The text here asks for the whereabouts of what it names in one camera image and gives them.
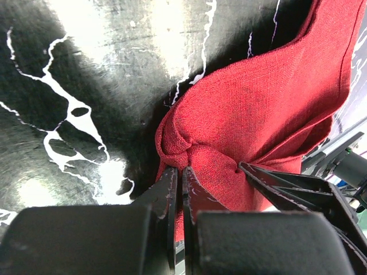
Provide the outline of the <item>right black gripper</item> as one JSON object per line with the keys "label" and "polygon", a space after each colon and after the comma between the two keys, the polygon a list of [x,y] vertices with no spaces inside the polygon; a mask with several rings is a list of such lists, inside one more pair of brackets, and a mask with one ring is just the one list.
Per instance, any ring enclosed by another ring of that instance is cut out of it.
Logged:
{"label": "right black gripper", "polygon": [[[353,151],[366,137],[364,126],[366,118],[306,155],[301,168],[305,175],[239,163],[251,185],[278,210],[323,214],[339,235],[353,269],[366,269],[366,237],[345,197],[366,206],[366,159]],[[346,183],[339,187],[345,197],[335,185],[323,180],[330,176]]]}

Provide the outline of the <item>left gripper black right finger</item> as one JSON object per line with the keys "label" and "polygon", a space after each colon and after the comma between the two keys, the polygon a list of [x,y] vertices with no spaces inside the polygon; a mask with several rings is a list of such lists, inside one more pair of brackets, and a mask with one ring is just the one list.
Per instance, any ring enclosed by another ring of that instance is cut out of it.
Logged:
{"label": "left gripper black right finger", "polygon": [[182,181],[187,274],[354,274],[323,214],[230,211],[191,167]]}

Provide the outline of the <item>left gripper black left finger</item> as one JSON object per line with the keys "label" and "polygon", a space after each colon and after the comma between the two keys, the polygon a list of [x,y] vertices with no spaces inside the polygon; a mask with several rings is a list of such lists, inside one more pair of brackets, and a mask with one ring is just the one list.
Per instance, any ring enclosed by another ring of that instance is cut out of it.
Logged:
{"label": "left gripper black left finger", "polygon": [[1,241],[2,274],[174,274],[178,171],[129,205],[22,210]]}

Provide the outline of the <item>dark red cloth napkin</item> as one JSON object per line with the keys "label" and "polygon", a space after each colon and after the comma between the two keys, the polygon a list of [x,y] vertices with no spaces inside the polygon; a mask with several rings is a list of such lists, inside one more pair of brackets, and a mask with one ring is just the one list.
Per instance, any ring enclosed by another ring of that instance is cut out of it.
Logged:
{"label": "dark red cloth napkin", "polygon": [[327,138],[349,96],[365,8],[365,1],[313,1],[292,41],[192,86],[156,131],[159,173],[190,166],[227,209],[269,208],[238,164],[300,172],[302,157]]}

